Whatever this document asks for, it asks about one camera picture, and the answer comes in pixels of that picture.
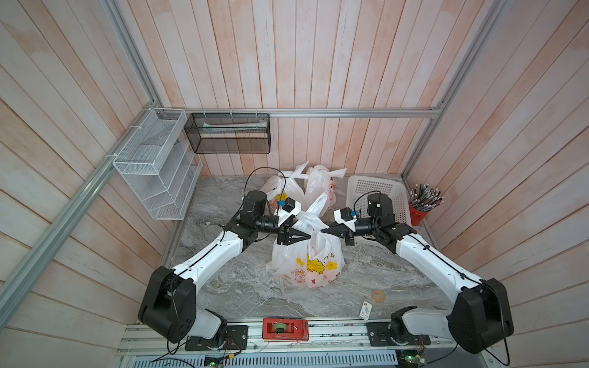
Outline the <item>white printed plastic bag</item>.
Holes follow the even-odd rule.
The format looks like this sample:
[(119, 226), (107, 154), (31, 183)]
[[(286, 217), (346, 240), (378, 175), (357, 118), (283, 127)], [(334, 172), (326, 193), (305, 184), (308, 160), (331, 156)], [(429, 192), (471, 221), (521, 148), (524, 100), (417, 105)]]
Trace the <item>white printed plastic bag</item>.
[(343, 178), (346, 172), (346, 168), (330, 171), (323, 165), (307, 169), (308, 178), (304, 179), (304, 184), (308, 205), (311, 205), (323, 193), (326, 193), (328, 197), (327, 202), (321, 209), (320, 216), (323, 216), (336, 202), (334, 178)]

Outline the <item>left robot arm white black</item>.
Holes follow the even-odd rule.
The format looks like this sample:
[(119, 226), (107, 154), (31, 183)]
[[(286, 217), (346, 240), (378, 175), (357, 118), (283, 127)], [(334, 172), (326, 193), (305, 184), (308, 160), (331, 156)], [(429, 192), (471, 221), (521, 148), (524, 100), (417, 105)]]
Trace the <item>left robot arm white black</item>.
[(259, 233), (276, 234), (282, 245), (308, 240), (311, 236), (293, 228), (302, 204), (292, 198), (279, 201), (269, 215), (267, 195), (259, 190), (247, 193), (221, 233), (204, 249), (185, 262), (160, 266), (150, 277), (138, 311), (139, 322), (172, 344), (185, 337), (205, 341), (213, 349), (224, 347), (227, 320), (210, 310), (198, 311), (198, 291), (227, 262), (258, 240)]

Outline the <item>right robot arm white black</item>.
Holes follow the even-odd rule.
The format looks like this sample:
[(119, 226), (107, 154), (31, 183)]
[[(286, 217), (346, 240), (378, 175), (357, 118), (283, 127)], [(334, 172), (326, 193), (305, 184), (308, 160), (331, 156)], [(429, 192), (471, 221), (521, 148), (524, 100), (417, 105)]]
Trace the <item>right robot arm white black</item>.
[(514, 332), (505, 286), (466, 271), (432, 245), (410, 225), (397, 222), (392, 201), (379, 192), (368, 193), (368, 216), (350, 208), (334, 212), (334, 223), (325, 233), (353, 245), (357, 237), (371, 236), (392, 253), (411, 263), (452, 302), (449, 313), (420, 311), (414, 306), (392, 313), (390, 334), (395, 343), (421, 335), (454, 340), (471, 354), (478, 354)]

